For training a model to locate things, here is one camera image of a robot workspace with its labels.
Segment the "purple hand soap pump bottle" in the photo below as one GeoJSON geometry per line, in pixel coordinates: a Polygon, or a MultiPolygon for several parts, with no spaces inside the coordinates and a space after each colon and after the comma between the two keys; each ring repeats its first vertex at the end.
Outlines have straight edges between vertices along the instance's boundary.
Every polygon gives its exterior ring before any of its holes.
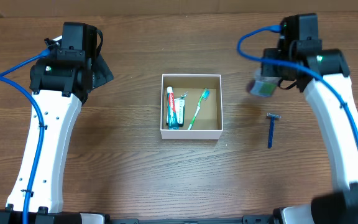
{"type": "Polygon", "coordinates": [[[258,68],[254,72],[254,78],[248,83],[247,91],[251,95],[260,97],[271,97],[278,86],[278,77],[264,77],[262,71],[258,68]]]}

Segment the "blue disposable razor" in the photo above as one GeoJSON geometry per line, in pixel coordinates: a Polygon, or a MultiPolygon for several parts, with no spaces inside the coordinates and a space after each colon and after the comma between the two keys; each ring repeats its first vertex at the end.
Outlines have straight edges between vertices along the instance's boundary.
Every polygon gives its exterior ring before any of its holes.
{"type": "Polygon", "coordinates": [[[281,116],[277,115],[277,114],[267,113],[267,117],[270,119],[267,147],[269,149],[271,149],[272,144],[273,144],[273,133],[274,133],[274,127],[275,127],[275,120],[280,119],[281,116]]]}

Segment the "green white toothbrush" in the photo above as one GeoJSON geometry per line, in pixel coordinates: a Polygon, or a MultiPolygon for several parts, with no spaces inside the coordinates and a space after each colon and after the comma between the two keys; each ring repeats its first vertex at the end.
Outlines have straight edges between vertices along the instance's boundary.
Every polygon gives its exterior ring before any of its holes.
{"type": "Polygon", "coordinates": [[[207,100],[207,99],[208,99],[209,93],[210,93],[210,91],[209,91],[207,88],[205,88],[205,89],[203,90],[203,92],[202,92],[202,94],[201,94],[201,96],[200,96],[200,98],[199,98],[199,100],[198,100],[197,107],[196,107],[196,111],[195,111],[195,113],[194,113],[194,115],[193,115],[193,117],[192,117],[192,120],[191,120],[191,122],[190,122],[190,124],[189,124],[189,126],[188,126],[188,130],[191,130],[191,129],[192,129],[192,127],[193,127],[193,125],[194,125],[194,123],[195,123],[195,119],[196,119],[198,113],[200,112],[201,102],[202,102],[203,100],[207,100]]]}

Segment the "green white soap packet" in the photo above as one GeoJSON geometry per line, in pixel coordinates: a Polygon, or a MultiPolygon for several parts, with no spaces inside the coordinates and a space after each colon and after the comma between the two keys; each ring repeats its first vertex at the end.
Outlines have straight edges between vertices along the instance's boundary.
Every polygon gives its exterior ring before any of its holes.
{"type": "Polygon", "coordinates": [[[188,92],[186,91],[181,97],[174,99],[179,127],[183,127],[185,123],[185,98],[187,93],[188,92]]]}

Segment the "red green toothpaste tube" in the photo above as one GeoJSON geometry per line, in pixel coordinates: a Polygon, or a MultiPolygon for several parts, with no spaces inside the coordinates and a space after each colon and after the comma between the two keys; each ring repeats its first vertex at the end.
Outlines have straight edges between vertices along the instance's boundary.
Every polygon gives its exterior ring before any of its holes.
{"type": "Polygon", "coordinates": [[[167,100],[168,100],[168,128],[171,130],[178,130],[178,120],[177,120],[177,113],[175,108],[175,98],[173,94],[173,88],[171,86],[167,87],[167,100]]]}

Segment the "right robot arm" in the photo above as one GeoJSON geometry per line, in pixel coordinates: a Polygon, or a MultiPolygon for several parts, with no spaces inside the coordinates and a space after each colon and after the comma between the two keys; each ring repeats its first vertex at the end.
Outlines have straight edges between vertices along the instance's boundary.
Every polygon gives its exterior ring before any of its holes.
{"type": "Polygon", "coordinates": [[[264,58],[297,68],[262,65],[266,77],[294,81],[315,114],[331,167],[334,191],[308,205],[281,208],[281,223],[358,223],[358,112],[350,70],[339,49],[323,49],[316,14],[299,14],[280,23],[277,47],[264,58]]]}

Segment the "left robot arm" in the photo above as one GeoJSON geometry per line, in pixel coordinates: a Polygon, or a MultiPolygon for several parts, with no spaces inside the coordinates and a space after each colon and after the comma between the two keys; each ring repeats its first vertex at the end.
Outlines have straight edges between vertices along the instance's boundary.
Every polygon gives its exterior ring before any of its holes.
{"type": "Polygon", "coordinates": [[[21,93],[32,117],[16,183],[0,223],[109,223],[109,215],[63,210],[63,175],[71,134],[89,93],[114,77],[101,55],[103,33],[66,22],[60,37],[28,59],[30,86],[21,93]]]}

